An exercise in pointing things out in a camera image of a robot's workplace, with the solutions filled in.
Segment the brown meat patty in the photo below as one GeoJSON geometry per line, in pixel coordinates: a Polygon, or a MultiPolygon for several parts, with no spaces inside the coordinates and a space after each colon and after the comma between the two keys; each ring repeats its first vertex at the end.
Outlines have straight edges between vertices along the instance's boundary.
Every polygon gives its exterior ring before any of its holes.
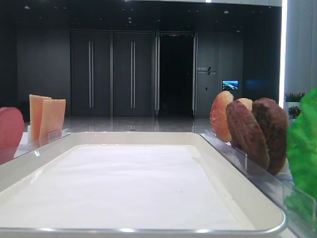
{"type": "Polygon", "coordinates": [[[276,175],[284,168],[287,159],[287,114],[275,100],[269,98],[255,100],[252,113],[266,140],[269,154],[267,171],[276,175]]]}
{"type": "Polygon", "coordinates": [[[246,153],[254,164],[267,170],[268,147],[252,112],[242,102],[235,100],[226,107],[226,121],[231,134],[231,145],[246,153]]]}

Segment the orange cheese slice front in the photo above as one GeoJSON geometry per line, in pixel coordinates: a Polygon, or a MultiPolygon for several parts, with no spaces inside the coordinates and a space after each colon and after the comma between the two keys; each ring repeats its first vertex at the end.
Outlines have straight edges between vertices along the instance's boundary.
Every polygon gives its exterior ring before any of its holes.
{"type": "Polygon", "coordinates": [[[43,101],[39,139],[48,137],[52,132],[62,131],[65,108],[65,99],[50,99],[43,101]]]}

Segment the orange cheese slice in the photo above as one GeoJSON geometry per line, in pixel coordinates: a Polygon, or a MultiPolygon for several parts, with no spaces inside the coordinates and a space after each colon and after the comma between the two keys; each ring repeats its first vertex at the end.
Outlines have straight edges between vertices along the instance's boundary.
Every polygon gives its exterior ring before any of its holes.
{"type": "Polygon", "coordinates": [[[44,100],[51,99],[51,97],[38,96],[32,94],[29,95],[31,142],[39,139],[43,112],[43,102],[44,100]]]}
{"type": "Polygon", "coordinates": [[[52,132],[62,131],[65,108],[65,99],[50,99],[43,101],[39,139],[48,137],[52,132]]]}

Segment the brown meat patty right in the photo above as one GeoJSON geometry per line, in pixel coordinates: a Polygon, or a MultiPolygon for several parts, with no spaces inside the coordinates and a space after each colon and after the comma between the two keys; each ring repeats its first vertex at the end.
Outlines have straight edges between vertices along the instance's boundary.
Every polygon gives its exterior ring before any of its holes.
{"type": "Polygon", "coordinates": [[[287,159],[287,114],[275,100],[269,98],[255,100],[252,113],[266,140],[269,154],[267,171],[276,175],[284,168],[287,159]]]}

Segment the orange cheese slice back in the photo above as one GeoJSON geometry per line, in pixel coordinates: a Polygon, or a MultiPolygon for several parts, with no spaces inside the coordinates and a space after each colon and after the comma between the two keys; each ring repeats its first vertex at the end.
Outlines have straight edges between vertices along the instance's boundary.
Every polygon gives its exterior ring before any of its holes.
{"type": "Polygon", "coordinates": [[[44,100],[51,99],[51,97],[38,96],[32,94],[29,95],[31,142],[39,139],[43,112],[43,102],[44,100]]]}

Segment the green lettuce leaf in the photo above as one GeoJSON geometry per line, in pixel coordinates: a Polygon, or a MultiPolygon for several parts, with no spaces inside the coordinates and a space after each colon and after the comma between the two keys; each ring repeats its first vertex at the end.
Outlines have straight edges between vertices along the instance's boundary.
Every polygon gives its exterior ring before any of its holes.
{"type": "Polygon", "coordinates": [[[300,102],[301,113],[287,130],[287,157],[293,177],[289,209],[312,222],[317,219],[317,89],[300,102]]]}

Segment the red tomato slice front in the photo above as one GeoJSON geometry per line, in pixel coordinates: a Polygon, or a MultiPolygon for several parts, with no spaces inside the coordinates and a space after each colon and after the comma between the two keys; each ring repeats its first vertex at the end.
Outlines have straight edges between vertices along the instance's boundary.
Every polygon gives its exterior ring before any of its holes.
{"type": "Polygon", "coordinates": [[[2,107],[0,109],[0,150],[19,145],[24,132],[24,120],[19,109],[2,107]]]}

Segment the bun top slice left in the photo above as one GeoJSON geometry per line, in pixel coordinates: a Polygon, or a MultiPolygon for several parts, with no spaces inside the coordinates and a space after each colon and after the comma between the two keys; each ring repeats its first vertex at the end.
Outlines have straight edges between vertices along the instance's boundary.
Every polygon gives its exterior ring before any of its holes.
{"type": "Polygon", "coordinates": [[[233,95],[229,91],[222,91],[215,97],[211,106],[211,128],[216,136],[224,142],[231,140],[226,116],[226,107],[231,102],[233,102],[233,95]]]}

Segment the bun slice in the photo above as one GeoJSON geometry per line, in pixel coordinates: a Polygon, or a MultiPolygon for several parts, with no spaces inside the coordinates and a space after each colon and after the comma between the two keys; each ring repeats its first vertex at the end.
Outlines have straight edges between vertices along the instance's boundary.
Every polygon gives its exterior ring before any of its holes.
{"type": "Polygon", "coordinates": [[[215,97],[211,106],[211,128],[216,136],[224,142],[231,140],[226,116],[226,107],[231,102],[233,102],[233,95],[229,91],[222,91],[215,97]]]}
{"type": "Polygon", "coordinates": [[[239,102],[241,102],[249,111],[252,111],[252,104],[253,101],[251,99],[247,98],[239,98],[237,99],[239,102]]]}

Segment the white metal tray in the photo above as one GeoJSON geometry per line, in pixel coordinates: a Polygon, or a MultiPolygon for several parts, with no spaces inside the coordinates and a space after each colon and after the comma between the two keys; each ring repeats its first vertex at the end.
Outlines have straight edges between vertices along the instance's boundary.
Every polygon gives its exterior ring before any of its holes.
{"type": "Polygon", "coordinates": [[[3,238],[275,238],[286,225],[195,133],[73,133],[0,167],[3,238]]]}

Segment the dark double door middle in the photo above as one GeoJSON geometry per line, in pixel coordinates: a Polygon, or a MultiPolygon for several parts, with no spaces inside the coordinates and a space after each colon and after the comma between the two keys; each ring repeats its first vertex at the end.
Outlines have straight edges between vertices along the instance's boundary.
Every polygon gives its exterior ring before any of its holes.
{"type": "Polygon", "coordinates": [[[150,33],[113,35],[115,117],[152,115],[152,42],[150,33]]]}

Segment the dark double door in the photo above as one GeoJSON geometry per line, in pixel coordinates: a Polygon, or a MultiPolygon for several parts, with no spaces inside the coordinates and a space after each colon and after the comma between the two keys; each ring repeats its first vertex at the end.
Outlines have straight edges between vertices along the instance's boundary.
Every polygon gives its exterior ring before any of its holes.
{"type": "Polygon", "coordinates": [[[150,33],[113,35],[115,117],[152,115],[152,42],[150,33]]]}
{"type": "Polygon", "coordinates": [[[72,115],[110,116],[110,33],[71,32],[72,115]]]}

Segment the dark double door left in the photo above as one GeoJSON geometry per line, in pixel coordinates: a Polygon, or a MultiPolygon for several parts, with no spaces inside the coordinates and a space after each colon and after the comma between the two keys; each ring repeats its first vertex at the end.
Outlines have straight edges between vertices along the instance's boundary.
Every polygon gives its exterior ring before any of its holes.
{"type": "Polygon", "coordinates": [[[110,33],[71,32],[72,115],[110,116],[110,33]]]}

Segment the clear left front rail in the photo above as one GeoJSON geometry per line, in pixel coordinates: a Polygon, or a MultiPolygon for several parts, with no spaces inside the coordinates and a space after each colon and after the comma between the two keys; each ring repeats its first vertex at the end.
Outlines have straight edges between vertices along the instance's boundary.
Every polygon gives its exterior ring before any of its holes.
{"type": "Polygon", "coordinates": [[[9,161],[16,159],[19,156],[22,156],[26,153],[29,153],[34,150],[38,150],[39,148],[48,145],[56,140],[59,140],[67,135],[70,132],[68,129],[64,129],[62,131],[54,131],[49,133],[48,137],[41,138],[39,140],[28,142],[24,144],[19,144],[17,147],[8,148],[0,151],[0,164],[5,164],[9,161]]]}

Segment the clear rail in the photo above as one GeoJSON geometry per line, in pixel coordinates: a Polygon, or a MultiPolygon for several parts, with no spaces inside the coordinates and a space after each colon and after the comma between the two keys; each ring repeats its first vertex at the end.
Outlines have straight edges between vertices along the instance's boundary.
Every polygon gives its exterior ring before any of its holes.
{"type": "Polygon", "coordinates": [[[70,132],[68,129],[64,129],[62,131],[54,131],[49,133],[48,137],[41,138],[39,140],[28,142],[24,144],[19,144],[17,147],[8,148],[0,151],[0,164],[5,164],[9,161],[16,159],[19,156],[22,156],[26,153],[29,153],[34,150],[38,150],[39,148],[48,145],[56,140],[59,140],[67,135],[70,132]]]}
{"type": "Polygon", "coordinates": [[[201,136],[264,195],[282,208],[288,216],[288,234],[283,237],[315,238],[317,236],[317,200],[293,183],[290,169],[273,176],[248,159],[247,155],[206,130],[201,136]]]}

